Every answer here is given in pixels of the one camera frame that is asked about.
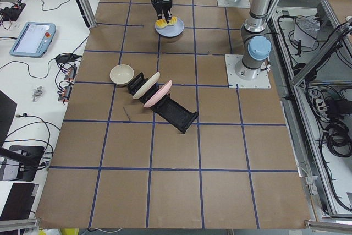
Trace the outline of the cream plate in rack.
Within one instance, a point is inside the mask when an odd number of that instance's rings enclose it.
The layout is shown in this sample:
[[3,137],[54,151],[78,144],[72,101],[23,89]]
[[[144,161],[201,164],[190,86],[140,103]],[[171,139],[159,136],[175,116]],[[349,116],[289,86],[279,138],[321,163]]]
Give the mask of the cream plate in rack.
[[153,85],[155,85],[155,83],[157,83],[157,81],[160,78],[160,72],[156,72],[152,77],[149,78],[149,80],[144,83],[142,85],[142,87],[133,95],[133,99],[139,99],[142,96],[144,96],[147,91],[152,88]]

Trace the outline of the black dish rack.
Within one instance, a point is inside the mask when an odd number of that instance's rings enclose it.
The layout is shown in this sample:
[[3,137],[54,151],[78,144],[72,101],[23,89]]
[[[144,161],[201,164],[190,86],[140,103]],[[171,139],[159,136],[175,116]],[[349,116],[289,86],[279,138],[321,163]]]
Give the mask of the black dish rack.
[[[145,78],[143,73],[139,73],[127,86],[131,95],[134,95],[149,78]],[[145,104],[161,87],[157,83],[150,88],[147,93],[137,99]],[[169,91],[154,106],[150,107],[155,113],[175,126],[183,134],[187,131],[193,121],[199,116],[199,112],[190,112],[182,105],[171,99]]]

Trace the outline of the black monitor stand base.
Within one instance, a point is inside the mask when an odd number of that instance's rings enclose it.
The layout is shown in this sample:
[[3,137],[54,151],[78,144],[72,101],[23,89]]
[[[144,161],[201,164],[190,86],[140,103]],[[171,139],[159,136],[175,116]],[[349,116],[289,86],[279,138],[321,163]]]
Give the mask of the black monitor stand base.
[[44,154],[43,146],[12,145],[9,149],[1,148],[2,181],[34,180],[40,161]]

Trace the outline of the striped orange bread roll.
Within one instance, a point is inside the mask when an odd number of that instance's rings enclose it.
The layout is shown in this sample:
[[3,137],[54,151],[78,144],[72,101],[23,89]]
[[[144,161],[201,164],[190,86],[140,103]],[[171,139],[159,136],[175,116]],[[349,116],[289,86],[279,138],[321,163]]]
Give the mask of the striped orange bread roll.
[[172,26],[175,25],[177,23],[177,17],[172,16],[172,18],[170,19],[170,21],[167,21],[166,19],[158,19],[155,22],[155,26],[157,28],[165,28],[166,26]]

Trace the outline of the cream bowl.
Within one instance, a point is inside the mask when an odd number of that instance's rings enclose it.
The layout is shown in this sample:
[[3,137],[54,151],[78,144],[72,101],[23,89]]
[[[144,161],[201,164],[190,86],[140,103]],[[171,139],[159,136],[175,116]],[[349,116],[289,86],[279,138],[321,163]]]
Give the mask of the cream bowl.
[[129,65],[120,64],[112,68],[109,77],[116,85],[126,86],[132,81],[134,77],[134,70]]

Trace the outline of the pink plate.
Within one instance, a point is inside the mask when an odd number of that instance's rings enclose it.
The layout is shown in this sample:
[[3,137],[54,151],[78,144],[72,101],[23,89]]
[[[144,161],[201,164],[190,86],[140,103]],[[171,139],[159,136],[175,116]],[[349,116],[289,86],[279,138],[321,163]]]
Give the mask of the pink plate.
[[172,86],[172,81],[169,80],[144,104],[144,107],[150,108],[154,106],[156,103],[158,103],[162,99],[162,97],[167,94],[171,86]]

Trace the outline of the black electronics box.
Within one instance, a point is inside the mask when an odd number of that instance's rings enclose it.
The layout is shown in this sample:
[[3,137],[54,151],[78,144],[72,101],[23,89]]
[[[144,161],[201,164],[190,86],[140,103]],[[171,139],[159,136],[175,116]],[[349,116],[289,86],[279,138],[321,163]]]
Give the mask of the black electronics box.
[[25,3],[14,3],[10,8],[1,9],[1,22],[17,21],[25,6]]

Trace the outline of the blue teach pendant near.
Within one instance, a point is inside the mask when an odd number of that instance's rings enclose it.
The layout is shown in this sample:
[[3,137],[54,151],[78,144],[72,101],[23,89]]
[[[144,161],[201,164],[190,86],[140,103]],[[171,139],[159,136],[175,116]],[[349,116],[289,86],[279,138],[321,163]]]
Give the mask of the blue teach pendant near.
[[9,54],[15,57],[40,58],[47,52],[55,33],[54,23],[27,22]]

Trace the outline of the blue plate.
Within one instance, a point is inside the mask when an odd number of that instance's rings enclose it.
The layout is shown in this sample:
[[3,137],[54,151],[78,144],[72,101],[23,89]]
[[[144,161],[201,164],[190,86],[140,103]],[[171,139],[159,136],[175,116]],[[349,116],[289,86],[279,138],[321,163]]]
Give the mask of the blue plate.
[[166,26],[165,28],[157,28],[156,31],[163,37],[177,37],[184,31],[184,23],[180,18],[177,18],[177,23],[172,26]]

